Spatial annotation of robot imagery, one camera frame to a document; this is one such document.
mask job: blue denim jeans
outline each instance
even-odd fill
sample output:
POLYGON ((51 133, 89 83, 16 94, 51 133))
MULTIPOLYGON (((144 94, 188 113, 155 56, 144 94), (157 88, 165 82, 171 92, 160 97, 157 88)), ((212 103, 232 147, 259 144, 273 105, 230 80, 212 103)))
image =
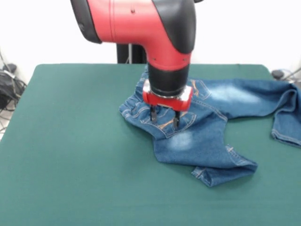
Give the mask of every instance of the blue denim jeans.
POLYGON ((143 102, 142 88, 148 67, 135 92, 119 107, 125 120, 153 136, 159 162, 195 166, 192 175, 208 187, 251 175, 257 163, 225 145, 223 134, 229 119, 274 115, 274 139, 301 147, 301 92, 281 81, 189 78, 193 98, 180 125, 173 127, 174 111, 157 107, 157 123, 150 119, 150 106, 143 102))

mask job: jeans pocket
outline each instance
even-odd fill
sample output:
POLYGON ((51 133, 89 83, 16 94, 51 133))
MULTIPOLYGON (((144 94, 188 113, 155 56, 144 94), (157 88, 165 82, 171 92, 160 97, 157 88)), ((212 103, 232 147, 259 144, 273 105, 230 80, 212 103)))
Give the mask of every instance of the jeans pocket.
POLYGON ((150 119, 143 120, 141 123, 156 127, 165 135, 165 138, 170 138, 190 127, 196 117, 197 115, 192 112, 181 112, 179 126, 174 128, 174 111, 169 108, 164 108, 164 110, 161 109, 159 111, 156 123, 152 122, 150 119))
POLYGON ((193 88, 193 96, 206 100, 210 96, 210 91, 202 80, 190 79, 193 88))

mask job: green table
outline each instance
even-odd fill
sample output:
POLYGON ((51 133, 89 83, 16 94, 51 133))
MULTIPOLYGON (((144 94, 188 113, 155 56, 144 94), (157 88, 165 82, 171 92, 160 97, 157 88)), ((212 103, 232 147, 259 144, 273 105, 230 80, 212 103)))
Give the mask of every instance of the green table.
MULTIPOLYGON (((295 226, 301 150, 273 117, 230 121, 225 142, 258 171, 214 188, 156 161, 118 107, 144 65, 37 66, 0 143, 0 226, 295 226)), ((271 79, 261 65, 192 65, 200 78, 271 79)))

